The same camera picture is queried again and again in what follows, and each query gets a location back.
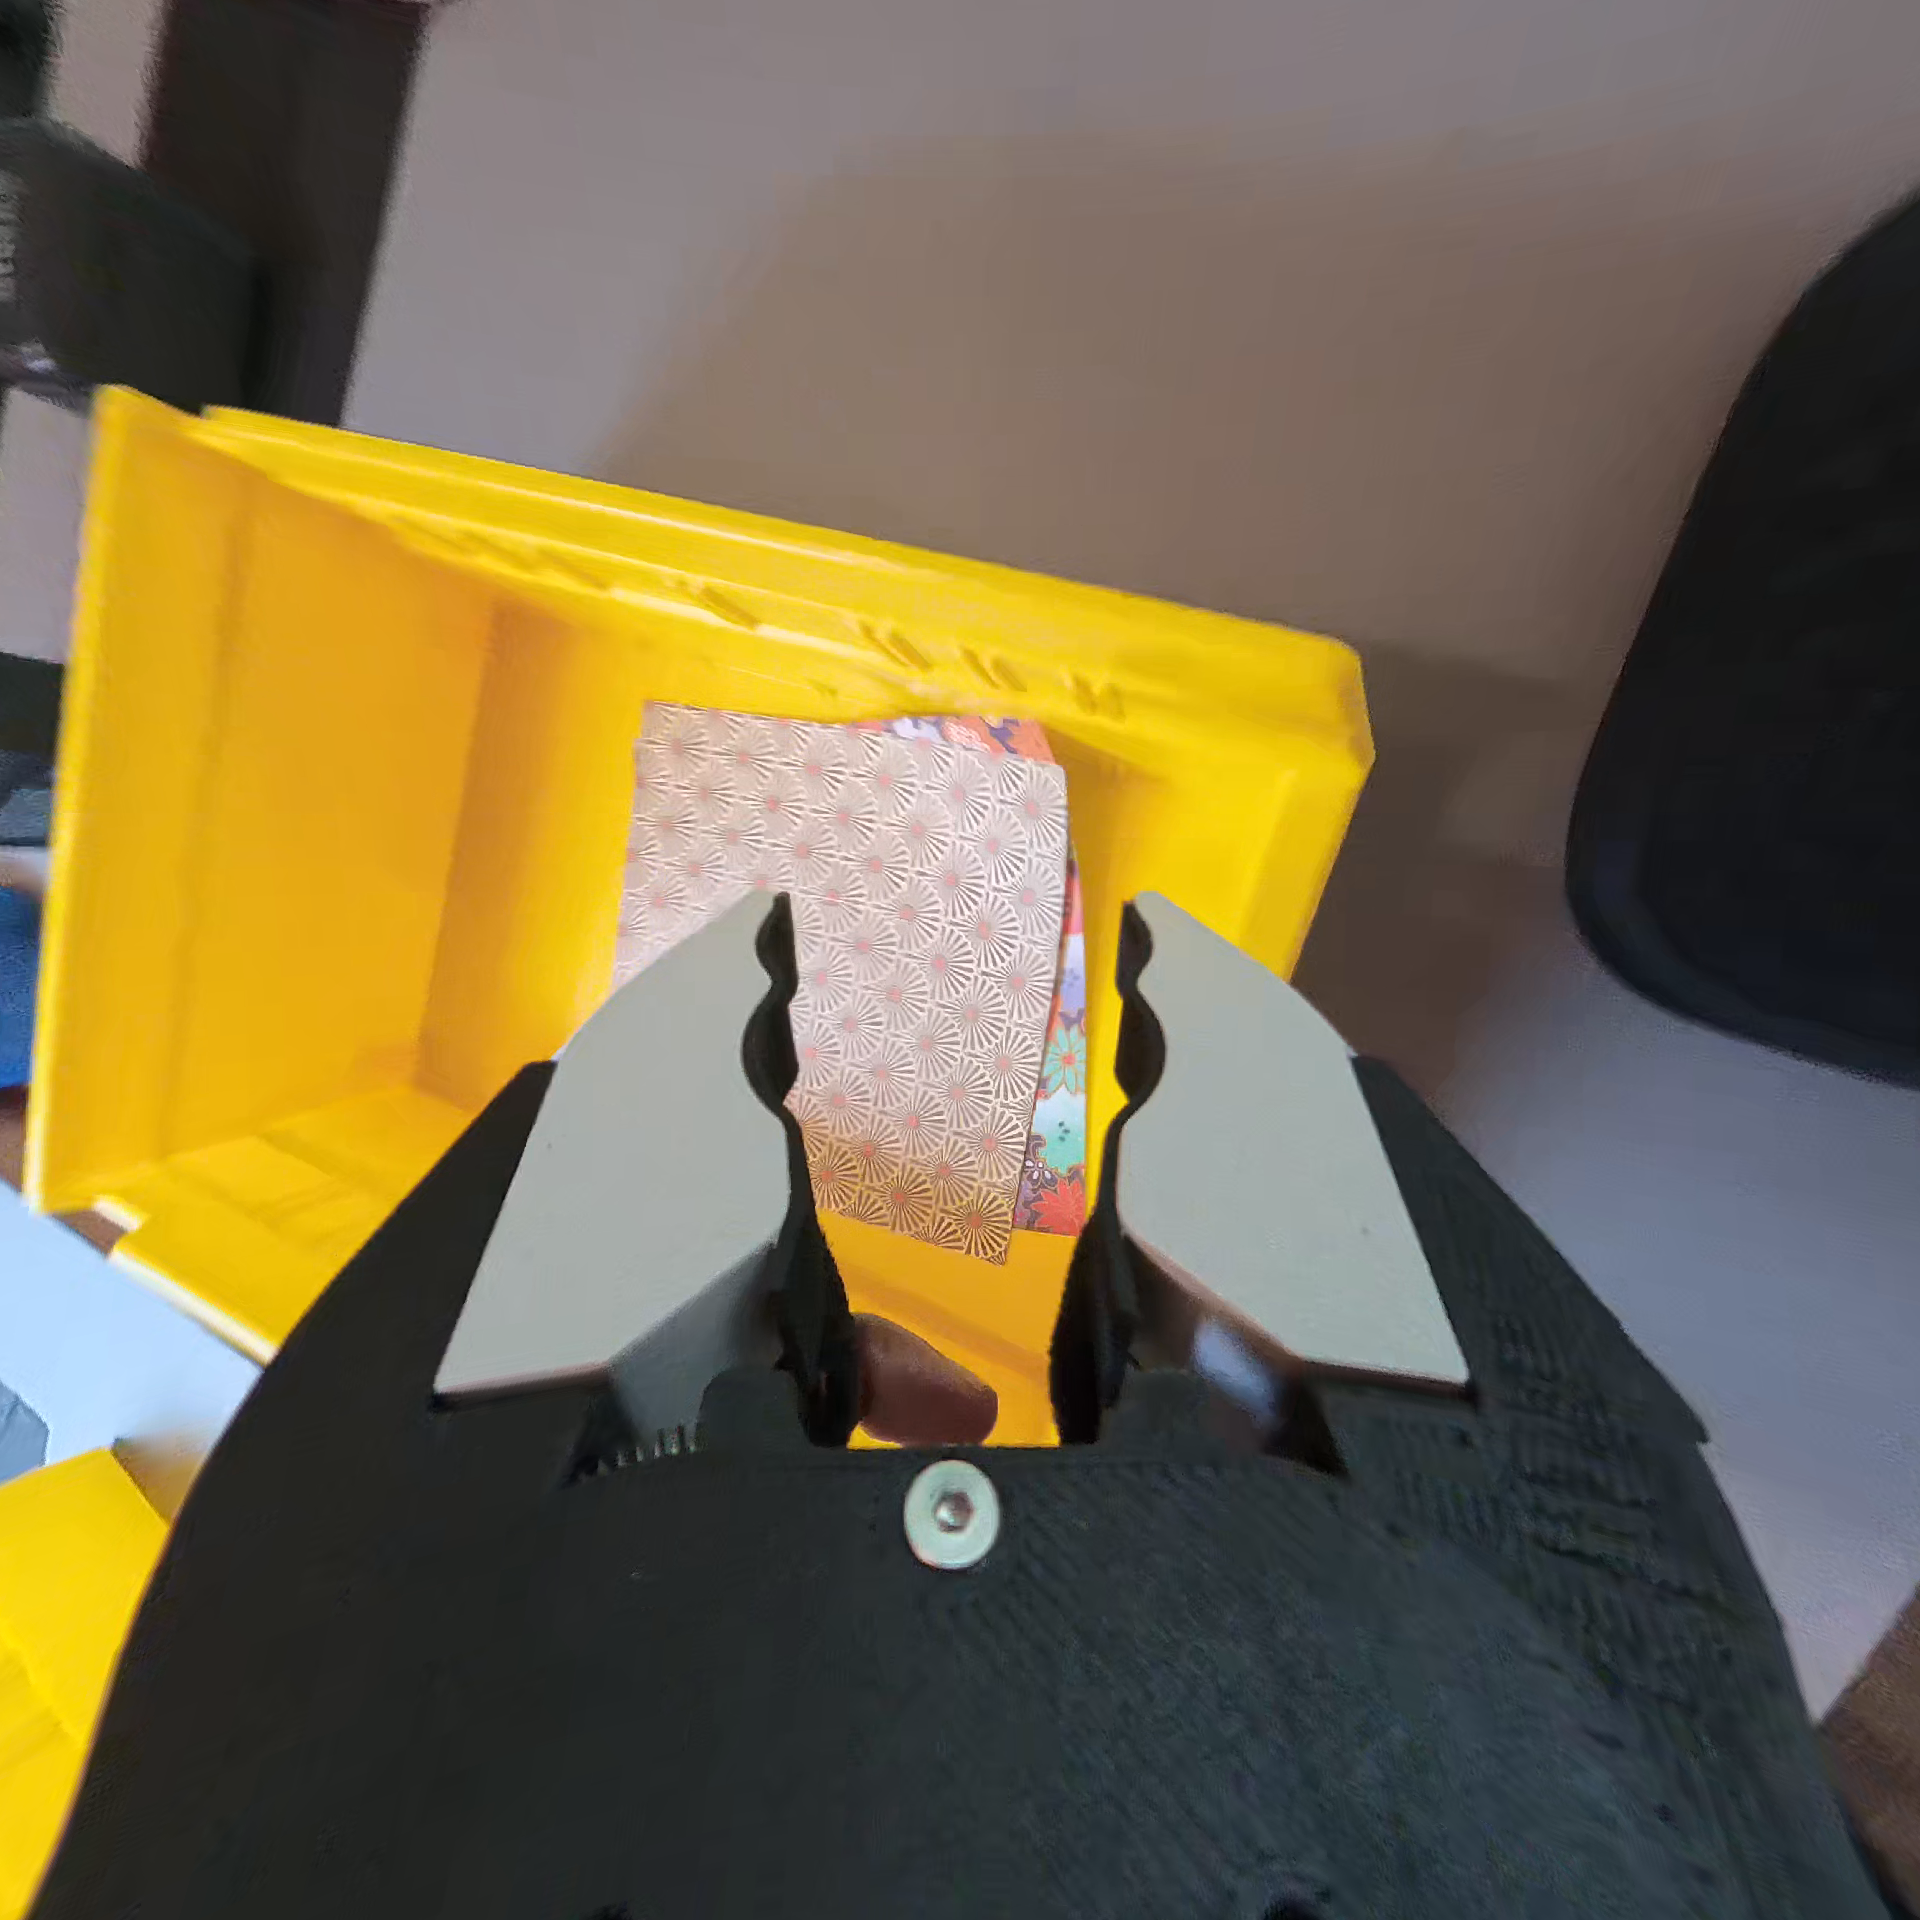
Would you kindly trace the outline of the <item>black power adapter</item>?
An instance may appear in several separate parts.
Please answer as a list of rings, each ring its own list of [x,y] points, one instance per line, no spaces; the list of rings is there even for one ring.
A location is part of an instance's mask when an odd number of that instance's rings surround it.
[[[123,386],[239,402],[246,246],[133,166],[38,118],[3,124],[3,384],[83,410]]]

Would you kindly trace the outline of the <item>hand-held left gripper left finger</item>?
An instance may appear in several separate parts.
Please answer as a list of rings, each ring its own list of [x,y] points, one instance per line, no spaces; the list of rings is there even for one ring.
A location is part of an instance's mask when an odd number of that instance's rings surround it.
[[[461,1315],[444,1401],[601,1383],[698,1411],[735,1368],[843,1406],[843,1282],[799,1122],[786,897],[750,895],[665,952],[554,1062]]]

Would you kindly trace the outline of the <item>yellow box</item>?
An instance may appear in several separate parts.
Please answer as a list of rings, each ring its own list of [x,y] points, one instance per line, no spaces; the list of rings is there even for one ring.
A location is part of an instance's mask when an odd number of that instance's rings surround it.
[[[164,1532],[108,1450],[4,1487],[7,1830],[53,1820],[74,1792]]]
[[[1119,900],[1287,974],[1370,776],[1337,641],[125,388],[95,398],[25,1195],[270,1361],[611,985],[649,703],[980,714]]]

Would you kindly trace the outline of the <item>brown fan pattern origami paper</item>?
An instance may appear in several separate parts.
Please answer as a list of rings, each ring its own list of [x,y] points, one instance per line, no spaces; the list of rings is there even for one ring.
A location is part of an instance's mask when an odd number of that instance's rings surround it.
[[[786,1107],[819,1207],[1006,1264],[1069,848],[1036,724],[647,704],[613,984],[742,897],[786,897]]]

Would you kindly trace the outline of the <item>pale grey flat object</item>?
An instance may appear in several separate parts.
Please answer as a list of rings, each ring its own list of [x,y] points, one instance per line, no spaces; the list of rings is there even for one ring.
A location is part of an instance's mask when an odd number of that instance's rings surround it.
[[[43,1465],[113,1451],[172,1520],[259,1366],[3,1190],[3,1382]]]

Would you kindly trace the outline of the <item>chrysanthemum pattern origami paper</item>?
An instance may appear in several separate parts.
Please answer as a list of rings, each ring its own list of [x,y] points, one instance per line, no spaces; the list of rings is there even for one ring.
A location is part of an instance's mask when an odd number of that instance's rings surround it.
[[[1087,1218],[1086,899],[1073,851],[1062,865],[1062,932],[1031,1112],[1014,1228],[1073,1239]]]

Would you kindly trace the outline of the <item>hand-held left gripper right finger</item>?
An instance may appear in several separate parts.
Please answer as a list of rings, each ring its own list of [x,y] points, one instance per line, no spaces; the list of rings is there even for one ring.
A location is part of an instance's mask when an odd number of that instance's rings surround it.
[[[1062,1401],[1195,1375],[1230,1404],[1471,1375],[1359,1083],[1279,974],[1162,895],[1119,913],[1119,1112],[1062,1290]]]

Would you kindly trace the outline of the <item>black mat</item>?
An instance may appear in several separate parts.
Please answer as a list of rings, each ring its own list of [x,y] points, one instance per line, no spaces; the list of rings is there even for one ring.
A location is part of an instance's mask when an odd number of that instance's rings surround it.
[[[239,408],[338,425],[431,6],[172,2],[139,161],[255,265]]]

